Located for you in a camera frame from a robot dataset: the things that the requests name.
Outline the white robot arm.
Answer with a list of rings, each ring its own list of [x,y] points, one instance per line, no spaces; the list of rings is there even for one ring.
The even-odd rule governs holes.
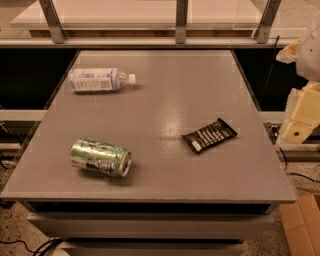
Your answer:
[[[308,81],[302,89],[290,91],[280,129],[282,141],[300,144],[320,125],[320,26],[287,45],[276,60],[295,62],[297,74]]]

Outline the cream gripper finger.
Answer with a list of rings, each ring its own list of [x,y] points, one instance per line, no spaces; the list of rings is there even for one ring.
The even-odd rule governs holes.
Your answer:
[[[320,125],[320,82],[308,82],[301,90],[293,88],[287,99],[280,140],[303,143]]]

